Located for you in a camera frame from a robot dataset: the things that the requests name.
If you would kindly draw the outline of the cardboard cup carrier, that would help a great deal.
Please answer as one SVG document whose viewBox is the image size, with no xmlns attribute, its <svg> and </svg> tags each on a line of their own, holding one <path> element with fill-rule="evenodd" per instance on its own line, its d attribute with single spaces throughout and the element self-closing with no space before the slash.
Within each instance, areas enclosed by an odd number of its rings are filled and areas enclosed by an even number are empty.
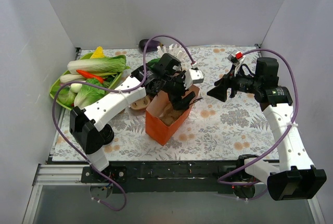
<svg viewBox="0 0 333 224">
<path fill-rule="evenodd" d="M 166 125 L 171 126 L 186 110 L 174 110 L 171 103 L 168 103 L 164 108 L 159 119 Z"/>
<path fill-rule="evenodd" d="M 150 102 L 151 102 L 150 97 L 147 95 L 133 102 L 130 105 L 130 108 L 132 110 L 145 110 L 149 106 Z"/>
</svg>

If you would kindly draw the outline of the orange paper bag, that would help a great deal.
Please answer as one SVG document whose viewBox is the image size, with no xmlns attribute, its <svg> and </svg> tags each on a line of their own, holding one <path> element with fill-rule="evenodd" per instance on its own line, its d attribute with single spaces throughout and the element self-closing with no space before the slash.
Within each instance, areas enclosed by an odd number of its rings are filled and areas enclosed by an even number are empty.
<svg viewBox="0 0 333 224">
<path fill-rule="evenodd" d="M 146 108 L 145 131 L 157 143 L 164 146 L 180 128 L 199 99 L 200 89 L 192 85 L 185 95 L 194 95 L 187 110 L 175 110 L 166 92 L 159 92 Z"/>
</svg>

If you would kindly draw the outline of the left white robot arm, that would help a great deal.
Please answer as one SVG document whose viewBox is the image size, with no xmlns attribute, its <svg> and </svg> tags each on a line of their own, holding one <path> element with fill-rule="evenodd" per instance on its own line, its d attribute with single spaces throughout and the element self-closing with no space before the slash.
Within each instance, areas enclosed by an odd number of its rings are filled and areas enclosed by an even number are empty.
<svg viewBox="0 0 333 224">
<path fill-rule="evenodd" d="M 188 109 L 195 98 L 189 89 L 202 81 L 203 73 L 195 63 L 192 68 L 183 70 L 176 57 L 165 53 L 155 64 L 144 63 L 135 69 L 114 93 L 82 109 L 74 107 L 70 112 L 70 133 L 92 166 L 94 178 L 106 182 L 111 175 L 104 146 L 114 138 L 108 123 L 112 118 L 135 101 L 147 95 L 157 95 L 160 91 L 167 93 L 174 109 Z"/>
</svg>

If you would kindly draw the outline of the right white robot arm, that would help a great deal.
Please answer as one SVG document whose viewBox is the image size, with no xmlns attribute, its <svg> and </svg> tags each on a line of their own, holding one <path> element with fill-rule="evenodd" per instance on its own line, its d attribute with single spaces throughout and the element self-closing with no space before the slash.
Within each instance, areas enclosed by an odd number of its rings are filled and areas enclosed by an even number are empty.
<svg viewBox="0 0 333 224">
<path fill-rule="evenodd" d="M 207 95 L 221 102 L 227 100 L 227 90 L 233 98 L 237 92 L 253 94 L 260 104 L 275 140 L 279 167 L 259 156 L 242 155 L 234 173 L 241 181 L 251 177 L 263 182 L 275 201 L 311 199 L 327 180 L 323 169 L 317 169 L 301 140 L 289 90 L 278 85 L 279 63 L 275 58 L 257 59 L 255 72 L 246 75 L 241 64 L 234 64 L 228 74 L 215 82 Z"/>
</svg>

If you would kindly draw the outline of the green pepper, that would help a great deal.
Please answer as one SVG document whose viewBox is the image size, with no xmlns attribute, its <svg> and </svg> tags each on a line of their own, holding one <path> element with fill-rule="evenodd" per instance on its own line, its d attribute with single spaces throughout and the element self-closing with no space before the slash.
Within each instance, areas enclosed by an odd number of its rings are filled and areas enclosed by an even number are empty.
<svg viewBox="0 0 333 224">
<path fill-rule="evenodd" d="M 160 58 L 155 58 L 146 63 L 146 66 L 152 68 L 155 64 L 159 62 Z"/>
</svg>

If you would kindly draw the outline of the floral table mat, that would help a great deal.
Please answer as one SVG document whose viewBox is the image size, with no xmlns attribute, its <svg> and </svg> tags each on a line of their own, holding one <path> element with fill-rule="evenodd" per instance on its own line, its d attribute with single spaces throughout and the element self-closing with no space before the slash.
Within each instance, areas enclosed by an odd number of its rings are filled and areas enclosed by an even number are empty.
<svg viewBox="0 0 333 224">
<path fill-rule="evenodd" d="M 189 51 L 204 74 L 200 101 L 165 145 L 145 132 L 145 112 L 127 108 L 110 121 L 115 136 L 104 147 L 110 161 L 234 160 L 242 154 L 265 154 L 274 144 L 267 120 L 251 94 L 237 93 L 222 103 L 207 96 L 216 80 L 231 67 L 227 56 L 233 46 L 196 46 Z"/>
</svg>

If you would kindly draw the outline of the purple eggplant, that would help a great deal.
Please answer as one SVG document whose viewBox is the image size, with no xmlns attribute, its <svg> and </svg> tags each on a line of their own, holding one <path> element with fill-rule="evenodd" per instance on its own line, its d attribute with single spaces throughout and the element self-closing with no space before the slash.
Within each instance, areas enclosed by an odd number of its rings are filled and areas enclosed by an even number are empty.
<svg viewBox="0 0 333 224">
<path fill-rule="evenodd" d="M 149 43 L 148 39 L 142 39 L 140 40 L 139 44 L 138 44 L 138 48 L 143 52 L 145 47 L 147 47 L 146 52 L 154 52 L 157 51 L 158 46 L 162 47 L 163 44 L 159 41 L 156 40 L 151 40 Z"/>
</svg>

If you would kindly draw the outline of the napa cabbage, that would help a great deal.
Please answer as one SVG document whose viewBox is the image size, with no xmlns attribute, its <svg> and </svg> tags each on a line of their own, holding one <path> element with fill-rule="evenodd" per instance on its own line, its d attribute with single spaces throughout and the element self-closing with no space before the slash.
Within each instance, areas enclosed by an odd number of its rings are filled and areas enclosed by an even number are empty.
<svg viewBox="0 0 333 224">
<path fill-rule="evenodd" d="M 126 56 L 104 57 L 94 59 L 79 59 L 67 64 L 67 70 L 72 74 L 77 74 L 77 70 L 89 73 L 122 72 L 127 69 Z"/>
</svg>

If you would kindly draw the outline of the red chili pepper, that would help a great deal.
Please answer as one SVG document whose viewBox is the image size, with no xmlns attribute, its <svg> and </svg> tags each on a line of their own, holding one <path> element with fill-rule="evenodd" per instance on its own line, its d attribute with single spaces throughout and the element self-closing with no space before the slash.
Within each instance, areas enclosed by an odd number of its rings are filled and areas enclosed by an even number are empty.
<svg viewBox="0 0 333 224">
<path fill-rule="evenodd" d="M 104 79 L 98 75 L 95 75 L 95 74 L 92 74 L 92 73 L 89 73 L 87 71 L 84 71 L 84 70 L 76 70 L 76 72 L 85 77 L 86 79 L 96 79 L 99 83 L 103 84 L 104 83 Z"/>
</svg>

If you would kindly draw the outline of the yellow corn cob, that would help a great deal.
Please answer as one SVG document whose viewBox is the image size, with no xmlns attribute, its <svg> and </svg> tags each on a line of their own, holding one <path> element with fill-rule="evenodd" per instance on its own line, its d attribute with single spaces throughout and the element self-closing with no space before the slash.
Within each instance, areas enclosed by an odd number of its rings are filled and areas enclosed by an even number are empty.
<svg viewBox="0 0 333 224">
<path fill-rule="evenodd" d="M 104 50 L 101 46 L 97 47 L 93 54 L 91 55 L 90 59 L 96 59 L 96 58 L 104 58 Z"/>
</svg>

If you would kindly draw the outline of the green lettuce leaf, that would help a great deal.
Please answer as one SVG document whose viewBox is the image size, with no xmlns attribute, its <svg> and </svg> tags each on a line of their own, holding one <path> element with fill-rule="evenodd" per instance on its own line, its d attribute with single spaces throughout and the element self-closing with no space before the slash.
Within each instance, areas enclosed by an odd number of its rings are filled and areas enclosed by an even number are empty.
<svg viewBox="0 0 333 224">
<path fill-rule="evenodd" d="M 103 98 L 105 92 L 106 91 L 104 90 L 84 84 L 74 99 L 74 107 L 83 109 L 84 107 L 91 105 Z"/>
</svg>

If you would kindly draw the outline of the white radish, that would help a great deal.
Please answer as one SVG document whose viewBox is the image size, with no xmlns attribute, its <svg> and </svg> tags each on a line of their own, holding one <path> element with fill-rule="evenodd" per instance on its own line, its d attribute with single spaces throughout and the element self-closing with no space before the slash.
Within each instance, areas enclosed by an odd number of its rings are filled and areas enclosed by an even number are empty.
<svg viewBox="0 0 333 224">
<path fill-rule="evenodd" d="M 60 77 L 60 83 L 68 83 L 71 81 L 83 81 L 85 78 L 80 74 L 65 74 Z"/>
</svg>

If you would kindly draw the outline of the green vegetable tray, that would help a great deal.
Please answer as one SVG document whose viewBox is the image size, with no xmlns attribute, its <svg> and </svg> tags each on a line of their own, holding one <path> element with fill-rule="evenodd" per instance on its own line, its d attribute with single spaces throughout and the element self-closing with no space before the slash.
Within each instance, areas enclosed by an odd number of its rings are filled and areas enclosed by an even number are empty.
<svg viewBox="0 0 333 224">
<path fill-rule="evenodd" d="M 91 55 L 93 53 L 88 53 L 81 57 L 80 59 L 90 59 Z M 104 88 L 108 89 L 114 89 L 116 85 L 118 84 L 118 81 L 120 80 L 123 71 L 122 72 L 105 72 L 105 73 L 93 73 L 95 75 L 98 75 L 104 79 L 104 83 L 99 83 L 96 79 L 86 79 L 83 81 L 71 81 L 68 83 L 60 83 L 60 78 L 56 80 L 56 82 L 52 85 L 49 91 L 49 95 L 51 98 L 55 97 L 56 93 L 59 93 L 57 96 L 56 102 L 64 107 L 65 109 L 71 110 L 74 108 L 74 99 L 76 95 L 78 94 L 79 90 L 82 87 L 82 82 L 102 86 Z"/>
</svg>

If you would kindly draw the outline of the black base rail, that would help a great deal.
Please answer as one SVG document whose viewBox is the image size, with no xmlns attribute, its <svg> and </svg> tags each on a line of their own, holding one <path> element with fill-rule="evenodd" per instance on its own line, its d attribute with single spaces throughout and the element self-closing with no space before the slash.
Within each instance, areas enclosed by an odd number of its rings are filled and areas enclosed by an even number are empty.
<svg viewBox="0 0 333 224">
<path fill-rule="evenodd" d="M 232 194 L 236 182 L 244 179 L 253 182 L 253 177 L 235 174 L 227 181 L 218 183 L 218 178 L 234 170 L 235 160 L 202 161 L 112 161 L 98 174 L 90 166 L 83 168 L 81 182 L 108 184 L 112 179 L 126 193 L 138 192 L 217 192 Z"/>
</svg>

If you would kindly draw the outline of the aluminium frame rail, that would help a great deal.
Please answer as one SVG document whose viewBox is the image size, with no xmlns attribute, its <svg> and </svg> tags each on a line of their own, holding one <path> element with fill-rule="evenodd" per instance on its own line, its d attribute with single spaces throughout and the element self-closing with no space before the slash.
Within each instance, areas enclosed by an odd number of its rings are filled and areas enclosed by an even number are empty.
<svg viewBox="0 0 333 224">
<path fill-rule="evenodd" d="M 166 179 L 217 179 L 234 170 L 236 161 L 112 161 L 97 172 L 88 164 L 39 165 L 35 184 L 98 184 L 109 178 L 119 184 Z"/>
</svg>

